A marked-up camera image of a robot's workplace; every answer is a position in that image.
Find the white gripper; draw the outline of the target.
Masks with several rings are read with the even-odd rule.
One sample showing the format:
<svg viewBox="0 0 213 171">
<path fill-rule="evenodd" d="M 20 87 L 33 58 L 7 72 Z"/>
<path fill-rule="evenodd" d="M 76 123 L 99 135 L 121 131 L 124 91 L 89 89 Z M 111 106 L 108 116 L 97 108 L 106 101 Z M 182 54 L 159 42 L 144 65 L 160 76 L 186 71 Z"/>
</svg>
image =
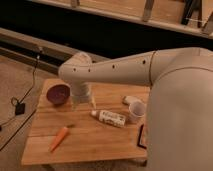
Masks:
<svg viewBox="0 0 213 171">
<path fill-rule="evenodd" d="M 88 103 L 91 100 L 92 107 L 97 108 L 95 98 L 91 99 L 91 86 L 88 83 L 80 82 L 73 83 L 70 85 L 70 95 L 71 95 L 71 108 L 73 111 L 76 110 L 77 103 Z"/>
</svg>

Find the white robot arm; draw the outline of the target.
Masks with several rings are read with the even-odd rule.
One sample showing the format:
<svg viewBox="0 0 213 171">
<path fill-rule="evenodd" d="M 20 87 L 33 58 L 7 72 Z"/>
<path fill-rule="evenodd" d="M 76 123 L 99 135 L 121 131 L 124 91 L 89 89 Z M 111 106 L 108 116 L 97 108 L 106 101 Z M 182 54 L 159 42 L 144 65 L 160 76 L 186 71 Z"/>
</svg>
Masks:
<svg viewBox="0 0 213 171">
<path fill-rule="evenodd" d="M 90 82 L 149 86 L 148 171 L 213 171 L 213 50 L 186 47 L 93 63 L 84 52 L 58 70 L 71 96 Z"/>
</svg>

